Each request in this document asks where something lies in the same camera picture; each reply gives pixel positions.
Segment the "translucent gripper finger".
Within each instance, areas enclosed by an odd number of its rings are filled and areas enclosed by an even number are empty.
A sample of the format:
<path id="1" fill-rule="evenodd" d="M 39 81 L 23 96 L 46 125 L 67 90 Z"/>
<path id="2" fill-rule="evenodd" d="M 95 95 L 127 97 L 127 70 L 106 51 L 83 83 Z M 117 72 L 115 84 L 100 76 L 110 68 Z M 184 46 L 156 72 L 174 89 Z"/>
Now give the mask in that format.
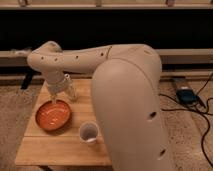
<path id="1" fill-rule="evenodd" d="M 71 79 L 69 74 L 65 75 L 65 81 L 66 81 L 65 93 L 67 94 L 67 97 L 71 102 L 75 102 L 77 100 L 77 92 L 73 84 L 73 80 Z"/>
<path id="2" fill-rule="evenodd" d="M 50 95 L 50 99 L 51 99 L 51 102 L 53 104 L 56 104 L 56 101 L 57 101 L 57 94 L 51 94 Z"/>

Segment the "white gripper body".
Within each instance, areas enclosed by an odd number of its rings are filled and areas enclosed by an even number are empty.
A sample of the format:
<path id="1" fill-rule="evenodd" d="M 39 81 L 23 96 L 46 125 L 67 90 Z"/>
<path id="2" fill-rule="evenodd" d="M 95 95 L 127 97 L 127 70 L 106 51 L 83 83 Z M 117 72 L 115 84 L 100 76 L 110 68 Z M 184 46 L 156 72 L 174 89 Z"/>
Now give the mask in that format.
<path id="1" fill-rule="evenodd" d="M 45 72 L 43 77 L 51 94 L 60 93 L 67 88 L 67 79 L 62 71 Z"/>

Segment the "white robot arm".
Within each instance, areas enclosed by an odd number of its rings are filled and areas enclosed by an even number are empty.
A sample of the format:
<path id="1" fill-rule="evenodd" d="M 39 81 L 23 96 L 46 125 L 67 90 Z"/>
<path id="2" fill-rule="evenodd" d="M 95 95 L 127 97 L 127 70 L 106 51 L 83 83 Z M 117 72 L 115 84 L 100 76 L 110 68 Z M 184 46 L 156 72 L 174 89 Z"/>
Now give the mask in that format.
<path id="1" fill-rule="evenodd" d="M 27 56 L 51 94 L 72 95 L 68 72 L 90 73 L 91 99 L 114 171 L 175 171 L 158 85 L 162 63 L 145 44 L 64 51 L 48 41 Z"/>

